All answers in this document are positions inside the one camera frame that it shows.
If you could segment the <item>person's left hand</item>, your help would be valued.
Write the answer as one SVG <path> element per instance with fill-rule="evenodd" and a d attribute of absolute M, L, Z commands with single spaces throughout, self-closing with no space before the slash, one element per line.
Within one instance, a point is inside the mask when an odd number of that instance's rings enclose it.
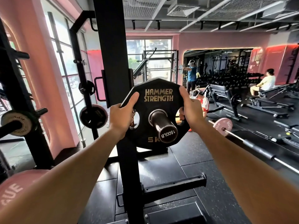
<path fill-rule="evenodd" d="M 117 104 L 110 107 L 109 131 L 116 143 L 124 138 L 129 127 L 134 126 L 134 108 L 122 109 L 120 106 L 121 104 Z"/>

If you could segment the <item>person's right hand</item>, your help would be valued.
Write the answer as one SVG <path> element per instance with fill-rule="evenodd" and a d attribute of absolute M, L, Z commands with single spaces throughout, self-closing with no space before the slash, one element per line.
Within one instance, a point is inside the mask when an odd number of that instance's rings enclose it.
<path fill-rule="evenodd" d="M 190 105 L 184 105 L 179 109 L 180 120 L 186 120 L 190 129 L 196 133 L 199 133 L 205 126 L 206 116 L 207 113 L 203 112 L 200 101 L 195 99 L 191 99 Z"/>

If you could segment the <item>black weight plate gold lettering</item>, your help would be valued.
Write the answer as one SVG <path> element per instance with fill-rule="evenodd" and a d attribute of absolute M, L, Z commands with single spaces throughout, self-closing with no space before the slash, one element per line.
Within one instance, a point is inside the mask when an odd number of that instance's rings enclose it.
<path fill-rule="evenodd" d="M 149 150 L 159 150 L 177 144 L 189 131 L 190 126 L 186 120 L 176 122 L 177 112 L 184 106 L 183 98 L 179 91 L 180 85 L 164 79 L 152 79 L 133 86 L 122 104 L 126 105 L 132 94 L 139 93 L 139 98 L 134 105 L 134 110 L 139 116 L 139 122 L 134 127 L 129 127 L 126 138 L 136 147 Z M 178 129 L 178 136 L 172 143 L 163 143 L 158 138 L 155 128 L 149 123 L 149 114 L 155 109 L 166 111 L 168 118 Z"/>

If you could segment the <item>person's left forearm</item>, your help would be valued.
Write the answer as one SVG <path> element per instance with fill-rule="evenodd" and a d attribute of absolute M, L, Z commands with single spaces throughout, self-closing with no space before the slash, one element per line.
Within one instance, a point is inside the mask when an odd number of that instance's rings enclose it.
<path fill-rule="evenodd" d="M 76 224 L 125 132 L 111 126 L 87 148 L 47 171 L 0 211 L 0 224 Z"/>

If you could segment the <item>person's right forearm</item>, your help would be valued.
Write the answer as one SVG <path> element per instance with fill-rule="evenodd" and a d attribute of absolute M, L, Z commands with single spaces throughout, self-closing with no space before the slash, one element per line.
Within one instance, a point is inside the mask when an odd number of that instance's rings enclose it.
<path fill-rule="evenodd" d="M 226 139 L 211 124 L 191 124 L 252 224 L 299 224 L 299 188 Z"/>

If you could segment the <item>black flat weight bench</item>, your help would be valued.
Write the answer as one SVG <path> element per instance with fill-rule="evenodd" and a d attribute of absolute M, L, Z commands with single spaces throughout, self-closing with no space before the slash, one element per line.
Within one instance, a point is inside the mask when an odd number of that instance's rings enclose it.
<path fill-rule="evenodd" d="M 248 119 L 248 117 L 238 113 L 237 107 L 242 101 L 240 94 L 233 95 L 231 90 L 225 86 L 210 84 L 207 88 L 215 106 L 219 110 L 224 110 L 227 118 L 237 122 L 241 122 L 242 119 Z"/>

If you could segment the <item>medium black weight plate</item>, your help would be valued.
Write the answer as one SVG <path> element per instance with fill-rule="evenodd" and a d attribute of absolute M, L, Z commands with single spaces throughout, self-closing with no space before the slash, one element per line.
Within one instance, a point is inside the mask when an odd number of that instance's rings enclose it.
<path fill-rule="evenodd" d="M 108 113 L 100 105 L 92 104 L 91 109 L 85 106 L 79 114 L 81 123 L 87 128 L 102 128 L 108 121 Z"/>

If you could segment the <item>black smith machine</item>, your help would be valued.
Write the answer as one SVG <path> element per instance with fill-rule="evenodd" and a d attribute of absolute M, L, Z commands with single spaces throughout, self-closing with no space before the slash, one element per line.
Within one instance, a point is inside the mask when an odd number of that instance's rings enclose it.
<path fill-rule="evenodd" d="M 128 62 L 134 85 L 152 79 L 178 81 L 178 50 L 144 50 L 141 54 L 128 55 Z"/>

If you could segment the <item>small black weight plate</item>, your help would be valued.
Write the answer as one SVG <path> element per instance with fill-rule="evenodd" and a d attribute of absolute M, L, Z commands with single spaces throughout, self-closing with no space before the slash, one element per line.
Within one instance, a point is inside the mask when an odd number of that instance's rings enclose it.
<path fill-rule="evenodd" d="M 95 85 L 93 82 L 87 80 L 83 85 L 81 82 L 79 83 L 78 89 L 81 94 L 89 94 L 90 96 L 95 93 Z"/>

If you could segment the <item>small pink weight plate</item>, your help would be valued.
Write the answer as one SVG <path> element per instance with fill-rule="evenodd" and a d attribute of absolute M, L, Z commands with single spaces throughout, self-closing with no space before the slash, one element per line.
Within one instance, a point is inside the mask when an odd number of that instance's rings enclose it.
<path fill-rule="evenodd" d="M 233 128 L 233 123 L 229 118 L 221 118 L 216 122 L 213 122 L 212 125 L 224 137 L 229 135 Z"/>

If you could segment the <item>row of black dumbbells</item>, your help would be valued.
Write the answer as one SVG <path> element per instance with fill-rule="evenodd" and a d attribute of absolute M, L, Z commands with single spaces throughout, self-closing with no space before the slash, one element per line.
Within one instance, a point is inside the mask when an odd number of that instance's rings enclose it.
<path fill-rule="evenodd" d="M 197 79 L 196 85 L 218 85 L 226 88 L 233 87 L 249 87 L 250 84 L 257 84 L 261 82 L 261 73 L 244 73 L 241 74 L 204 74 Z"/>

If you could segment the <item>rear window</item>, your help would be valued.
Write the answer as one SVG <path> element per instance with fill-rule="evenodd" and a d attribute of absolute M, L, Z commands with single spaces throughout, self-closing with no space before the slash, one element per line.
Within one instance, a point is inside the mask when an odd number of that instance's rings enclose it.
<path fill-rule="evenodd" d="M 172 50 L 172 39 L 128 39 L 126 45 L 128 55 L 134 55 L 154 48 L 158 50 Z"/>

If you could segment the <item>black power rack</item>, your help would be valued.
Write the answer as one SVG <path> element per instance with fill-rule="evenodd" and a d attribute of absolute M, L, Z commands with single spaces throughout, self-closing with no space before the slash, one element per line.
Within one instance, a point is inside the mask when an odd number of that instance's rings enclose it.
<path fill-rule="evenodd" d="M 122 102 L 133 87 L 133 72 L 129 69 L 126 48 L 126 33 L 122 0 L 93 0 L 94 11 L 82 11 L 71 29 L 70 38 L 77 69 L 83 88 L 87 80 L 83 76 L 83 60 L 79 57 L 77 33 L 87 19 L 97 22 L 104 70 L 103 88 L 107 107 Z M 137 147 L 127 137 L 116 144 L 117 161 L 121 173 L 124 196 L 124 211 L 128 218 L 109 224 L 206 224 L 196 202 L 150 213 L 152 223 L 144 213 L 144 191 L 140 182 Z"/>

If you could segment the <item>large side window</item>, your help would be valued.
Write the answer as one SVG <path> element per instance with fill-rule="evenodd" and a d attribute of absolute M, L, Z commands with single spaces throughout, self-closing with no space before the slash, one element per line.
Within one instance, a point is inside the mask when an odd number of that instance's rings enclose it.
<path fill-rule="evenodd" d="M 51 0 L 40 0 L 46 19 L 50 40 L 54 48 L 69 105 L 75 122 L 76 130 L 82 138 L 84 125 L 80 121 L 80 111 L 85 107 L 83 94 L 80 93 L 80 78 L 74 63 L 74 52 L 71 45 L 69 29 L 73 22 L 54 6 Z"/>

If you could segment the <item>black adjustable weight bench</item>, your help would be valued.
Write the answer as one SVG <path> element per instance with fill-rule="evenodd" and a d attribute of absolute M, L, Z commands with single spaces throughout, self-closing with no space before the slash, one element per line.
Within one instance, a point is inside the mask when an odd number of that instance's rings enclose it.
<path fill-rule="evenodd" d="M 281 85 L 264 92 L 259 92 L 259 95 L 250 95 L 246 97 L 246 102 L 243 102 L 241 107 L 249 107 L 258 111 L 262 111 L 268 114 L 273 115 L 274 118 L 289 118 L 289 113 L 295 110 L 295 106 L 291 103 L 282 103 L 279 101 L 273 100 L 277 95 L 281 95 L 283 92 L 286 92 L 292 84 Z M 278 112 L 274 109 L 287 110 L 288 112 Z"/>

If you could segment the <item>ceiling air conditioner vent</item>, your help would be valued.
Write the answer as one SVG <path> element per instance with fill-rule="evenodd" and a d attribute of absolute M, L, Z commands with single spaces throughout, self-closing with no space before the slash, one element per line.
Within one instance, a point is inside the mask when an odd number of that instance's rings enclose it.
<path fill-rule="evenodd" d="M 174 0 L 167 9 L 167 16 L 187 17 L 199 8 L 198 0 Z"/>

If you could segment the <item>long silver barbell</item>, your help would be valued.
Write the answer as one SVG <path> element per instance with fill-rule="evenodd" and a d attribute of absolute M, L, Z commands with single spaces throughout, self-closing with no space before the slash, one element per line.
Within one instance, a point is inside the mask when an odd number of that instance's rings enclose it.
<path fill-rule="evenodd" d="M 242 143 L 244 145 L 246 145 L 247 147 L 251 148 L 252 150 L 254 150 L 256 153 L 259 153 L 260 155 L 262 155 L 263 157 L 273 161 L 275 160 L 276 162 L 279 162 L 281 165 L 285 166 L 286 168 L 290 169 L 291 171 L 293 171 L 294 173 L 299 175 L 299 170 L 294 168 L 293 166 L 287 164 L 286 162 L 280 160 L 279 158 L 277 158 L 277 156 L 273 153 L 268 152 L 267 150 L 265 150 L 264 148 L 257 146 L 256 144 L 254 144 L 253 142 L 247 140 L 247 139 L 243 139 L 241 137 L 239 137 L 238 135 L 230 132 L 229 135 L 239 139 L 242 141 Z"/>

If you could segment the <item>black plate storage rack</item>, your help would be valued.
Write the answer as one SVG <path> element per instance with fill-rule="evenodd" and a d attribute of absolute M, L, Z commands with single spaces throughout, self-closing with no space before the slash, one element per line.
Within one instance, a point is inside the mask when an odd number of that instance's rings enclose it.
<path fill-rule="evenodd" d="M 23 137 L 36 168 L 51 169 L 54 166 L 54 159 L 39 121 L 40 117 L 48 110 L 47 108 L 38 110 L 35 108 L 32 94 L 29 93 L 20 72 L 18 63 L 20 59 L 29 60 L 30 56 L 26 52 L 11 47 L 4 23 L 0 18 L 0 84 L 3 88 L 0 90 L 0 95 L 5 95 L 12 111 L 24 113 L 32 120 L 32 131 Z"/>

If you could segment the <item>grey-faced weight plate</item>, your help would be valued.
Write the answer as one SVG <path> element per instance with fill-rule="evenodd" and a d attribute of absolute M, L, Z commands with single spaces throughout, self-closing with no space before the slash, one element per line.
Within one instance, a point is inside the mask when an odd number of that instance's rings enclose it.
<path fill-rule="evenodd" d="M 20 130 L 15 131 L 15 133 L 17 133 L 17 135 L 19 135 L 20 137 L 26 136 L 32 131 L 33 129 L 32 120 L 24 113 L 15 112 L 12 110 L 2 115 L 0 124 L 1 126 L 3 126 L 13 120 L 18 120 L 23 125 Z"/>

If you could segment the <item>black floor exercise equipment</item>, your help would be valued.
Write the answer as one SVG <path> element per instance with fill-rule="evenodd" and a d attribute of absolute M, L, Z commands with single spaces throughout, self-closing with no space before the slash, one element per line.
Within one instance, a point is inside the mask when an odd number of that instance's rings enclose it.
<path fill-rule="evenodd" d="M 278 135 L 277 137 L 272 137 L 272 136 L 265 135 L 259 131 L 256 131 L 256 133 L 259 136 L 262 136 L 263 138 L 270 140 L 274 143 L 277 143 L 280 145 L 289 145 L 289 146 L 294 147 L 299 150 L 299 125 L 298 124 L 288 125 L 288 124 L 279 122 L 277 120 L 274 120 L 273 122 L 277 126 L 284 129 L 285 135 Z"/>

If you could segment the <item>large pink weight plate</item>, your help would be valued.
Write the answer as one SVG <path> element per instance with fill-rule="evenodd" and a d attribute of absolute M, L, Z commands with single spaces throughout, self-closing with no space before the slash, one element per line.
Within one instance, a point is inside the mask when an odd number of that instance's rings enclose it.
<path fill-rule="evenodd" d="M 11 201 L 18 198 L 20 194 L 29 188 L 36 180 L 49 172 L 45 169 L 32 169 L 6 179 L 0 184 L 0 210 L 6 207 Z"/>

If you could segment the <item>wall mirror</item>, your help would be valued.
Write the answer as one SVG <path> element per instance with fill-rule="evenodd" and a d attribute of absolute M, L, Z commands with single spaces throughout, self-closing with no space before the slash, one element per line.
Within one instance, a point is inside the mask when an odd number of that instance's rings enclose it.
<path fill-rule="evenodd" d="M 184 53 L 183 66 L 188 67 L 190 60 L 195 61 L 197 79 L 204 74 L 241 74 L 248 72 L 252 48 L 240 49 L 200 49 Z"/>

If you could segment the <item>red wall panel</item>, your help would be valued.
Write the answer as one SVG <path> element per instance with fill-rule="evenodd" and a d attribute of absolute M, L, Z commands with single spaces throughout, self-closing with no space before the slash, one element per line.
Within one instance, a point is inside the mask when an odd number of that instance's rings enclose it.
<path fill-rule="evenodd" d="M 252 49 L 248 72 L 264 74 L 274 69 L 275 84 L 293 83 L 299 67 L 299 44 L 284 44 Z"/>

